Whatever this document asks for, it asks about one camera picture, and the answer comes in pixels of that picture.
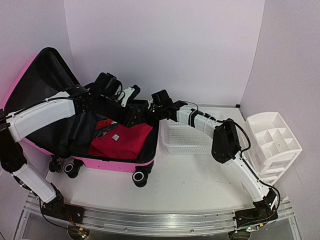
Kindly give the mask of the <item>white plastic mesh basket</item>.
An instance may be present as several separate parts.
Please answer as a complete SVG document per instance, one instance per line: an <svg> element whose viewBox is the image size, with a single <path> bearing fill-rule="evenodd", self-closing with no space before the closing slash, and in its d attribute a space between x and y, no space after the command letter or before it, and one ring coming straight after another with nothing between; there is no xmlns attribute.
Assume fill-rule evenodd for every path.
<svg viewBox="0 0 320 240"><path fill-rule="evenodd" d="M170 154L210 154L212 139L203 132L172 120L160 121L162 144Z"/></svg>

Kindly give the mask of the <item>red garment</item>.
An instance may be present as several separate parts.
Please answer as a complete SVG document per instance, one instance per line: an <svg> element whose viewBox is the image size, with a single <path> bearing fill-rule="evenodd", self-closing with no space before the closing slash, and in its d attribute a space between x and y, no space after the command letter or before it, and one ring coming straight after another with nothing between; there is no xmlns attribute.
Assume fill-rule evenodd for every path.
<svg viewBox="0 0 320 240"><path fill-rule="evenodd" d="M106 135L93 137L88 154L110 159L137 159L152 129L152 126L145 123L132 127L119 124Z"/></svg>

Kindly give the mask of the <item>pink cartoon suitcase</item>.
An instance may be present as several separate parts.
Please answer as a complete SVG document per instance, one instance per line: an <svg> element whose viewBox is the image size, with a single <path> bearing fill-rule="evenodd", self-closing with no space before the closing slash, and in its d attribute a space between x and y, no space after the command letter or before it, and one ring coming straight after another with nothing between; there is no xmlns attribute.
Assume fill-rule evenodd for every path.
<svg viewBox="0 0 320 240"><path fill-rule="evenodd" d="M2 110L10 115L27 110L45 98L67 92L77 98L75 115L60 119L29 135L25 140L48 155L66 159L73 157L73 167L68 176L75 178L81 166L112 171L130 172L139 188L147 184L154 165L158 144L159 121L147 118L151 126L141 150L133 159L106 157L89 152L91 142L108 130L104 115L112 108L108 93L115 93L120 82L115 76L102 72L96 82L81 86L59 52L46 47L36 54L21 71L3 101Z"/></svg>

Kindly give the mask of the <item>red teddy bear shirt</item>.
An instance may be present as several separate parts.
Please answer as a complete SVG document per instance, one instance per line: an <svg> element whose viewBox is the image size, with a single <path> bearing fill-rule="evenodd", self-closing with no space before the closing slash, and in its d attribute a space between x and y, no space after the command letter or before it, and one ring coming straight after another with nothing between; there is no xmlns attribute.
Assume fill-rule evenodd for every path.
<svg viewBox="0 0 320 240"><path fill-rule="evenodd" d="M105 136L108 132L115 129L119 124L112 119L100 120L95 127L94 138Z"/></svg>

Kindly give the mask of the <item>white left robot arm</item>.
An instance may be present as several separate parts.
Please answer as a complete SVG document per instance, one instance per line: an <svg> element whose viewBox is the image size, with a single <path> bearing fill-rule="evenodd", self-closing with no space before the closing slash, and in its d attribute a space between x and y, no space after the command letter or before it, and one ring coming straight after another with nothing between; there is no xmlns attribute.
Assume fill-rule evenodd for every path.
<svg viewBox="0 0 320 240"><path fill-rule="evenodd" d="M44 79L56 94L10 113L2 112L0 150L2 168L21 180L47 205L57 219L67 214L60 191L28 163L19 142L28 136L40 141L40 147L61 158L68 158L70 148L88 147L95 138L99 120L111 119L125 127L142 123L138 110L127 104L140 93L137 85L116 89L110 96L105 90L95 92L95 84L82 86L76 79Z"/></svg>

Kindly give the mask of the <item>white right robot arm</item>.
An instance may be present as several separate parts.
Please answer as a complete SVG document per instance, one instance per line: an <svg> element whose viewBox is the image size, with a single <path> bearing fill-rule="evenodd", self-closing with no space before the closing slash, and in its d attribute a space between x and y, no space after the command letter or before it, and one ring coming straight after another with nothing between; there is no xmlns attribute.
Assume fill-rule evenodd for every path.
<svg viewBox="0 0 320 240"><path fill-rule="evenodd" d="M166 90L152 94L148 116L155 120L172 120L188 125L212 139L211 155L218 163L225 165L238 177L249 192L253 208L235 213L238 227L265 224L278 218L280 192L274 186L263 182L244 152L251 146L242 148L238 131L246 135L244 129L233 119L218 119L211 114L192 107L191 102L173 101Z"/></svg>

